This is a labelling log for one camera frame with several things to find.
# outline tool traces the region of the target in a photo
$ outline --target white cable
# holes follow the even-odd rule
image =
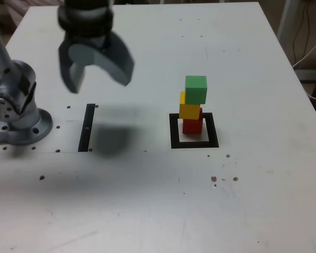
[[[310,52],[309,52],[305,57],[303,57],[301,60],[299,60],[298,62],[296,62],[294,65],[292,65],[292,67],[295,67],[297,64],[299,64],[300,62],[302,62],[305,58],[307,58],[307,56],[308,56],[312,51],[314,51],[315,48],[316,48],[316,45],[312,48],[312,50],[310,50]]]
[[[292,65],[292,67],[295,67],[297,64],[299,64],[300,62],[302,62],[312,51],[314,51],[314,49],[316,48],[316,45],[312,48],[312,50],[310,50],[310,52],[305,56],[303,57],[301,60],[299,60],[298,62],[296,62],[294,65]],[[313,96],[309,95],[307,92],[305,92],[307,94],[307,96],[311,99],[314,99],[316,100],[316,98],[314,98]]]
[[[311,99],[314,99],[316,100],[316,98],[314,98],[313,96],[309,95],[307,92],[306,92],[307,96],[310,97]]]

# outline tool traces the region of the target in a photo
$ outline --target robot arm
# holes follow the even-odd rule
[[[84,67],[98,65],[123,85],[131,81],[134,62],[112,30],[107,0],[66,0],[58,22],[66,31],[59,47],[60,70],[68,89],[78,93]],[[28,145],[51,131],[51,115],[35,103],[36,75],[28,64],[11,60],[0,39],[0,143]]]
[[[64,83],[78,93],[84,67],[97,65],[117,82],[128,85],[134,62],[122,40],[113,33],[113,12],[108,1],[66,0],[58,8],[58,23],[66,31],[59,47]]]

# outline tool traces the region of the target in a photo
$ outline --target green block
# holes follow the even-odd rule
[[[206,76],[188,75],[185,80],[185,104],[205,104],[207,95]]]

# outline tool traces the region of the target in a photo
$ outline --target red block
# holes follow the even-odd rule
[[[199,119],[183,120],[183,134],[201,134],[202,132],[202,108],[200,108]]]

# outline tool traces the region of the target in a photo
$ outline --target yellow block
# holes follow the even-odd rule
[[[185,104],[185,92],[180,93],[179,103],[179,119],[197,120],[199,119],[200,105],[199,104]]]

